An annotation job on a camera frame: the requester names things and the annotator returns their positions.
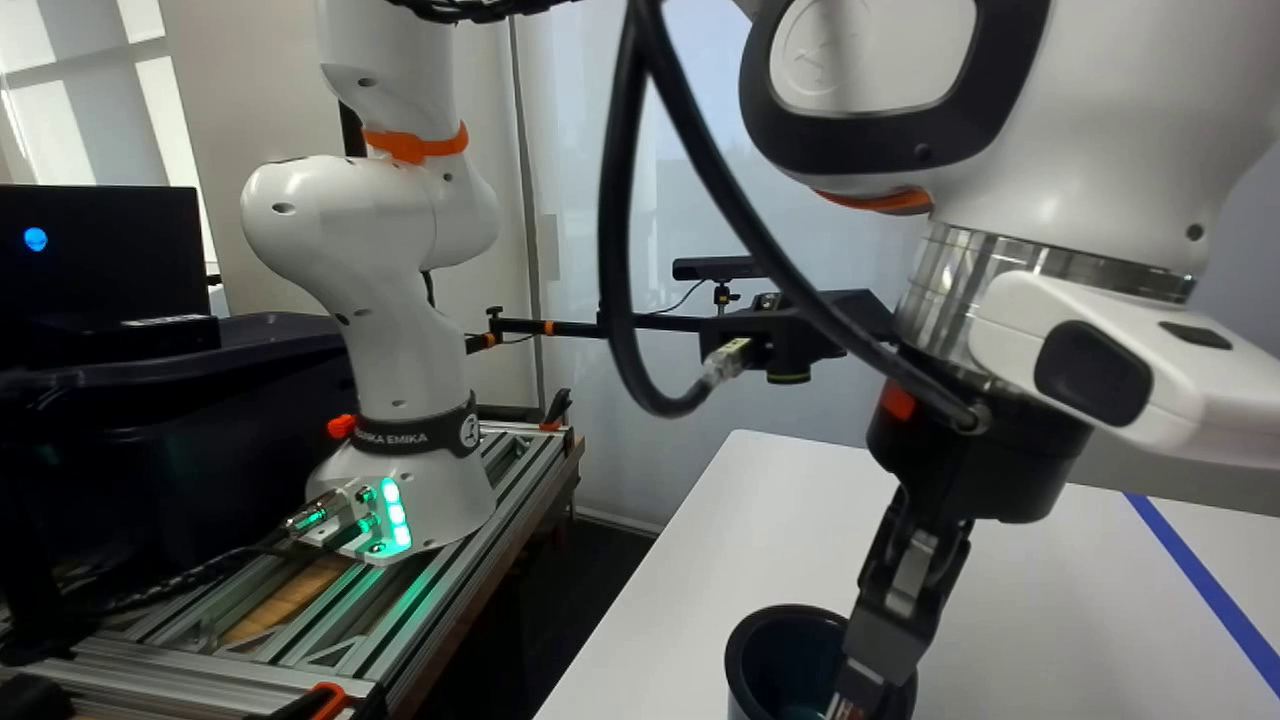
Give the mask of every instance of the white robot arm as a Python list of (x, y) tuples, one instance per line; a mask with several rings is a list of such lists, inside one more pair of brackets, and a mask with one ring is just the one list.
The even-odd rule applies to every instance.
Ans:
[(238, 200), (259, 261), (338, 320), (358, 397), (356, 435), (312, 476), (315, 505), (292, 528), (369, 564), (451, 543), (492, 510), (465, 338), (424, 288), (426, 266), (496, 243), (496, 200), (451, 105), (451, 42), (408, 8), (320, 0), (320, 66), (370, 160), (267, 165)]
[(744, 117), (851, 209), (930, 213), (905, 343), (1160, 456), (1280, 468), (1280, 364), (1185, 298), (1280, 133), (1276, 0), (772, 0)]

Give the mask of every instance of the monitor screen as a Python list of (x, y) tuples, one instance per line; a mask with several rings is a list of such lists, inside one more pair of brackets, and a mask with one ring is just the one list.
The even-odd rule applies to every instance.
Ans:
[(196, 186), (0, 186), (0, 324), (209, 311)]

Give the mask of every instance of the blue stripe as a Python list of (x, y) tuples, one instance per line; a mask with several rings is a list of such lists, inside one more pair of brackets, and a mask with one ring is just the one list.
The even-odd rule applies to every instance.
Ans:
[(1164, 543), (1164, 551), (1177, 559), (1177, 567), (1194, 583), (1198, 600), (1232, 632), (1232, 639), (1252, 661), (1252, 667), (1280, 697), (1280, 657), (1266, 642), (1266, 635), (1245, 617), (1245, 607), (1232, 600), (1232, 592), (1198, 564), (1198, 555), (1188, 547), (1188, 541), (1166, 525), (1166, 517), (1148, 495), (1129, 495), (1129, 505), (1150, 528), (1150, 536)]

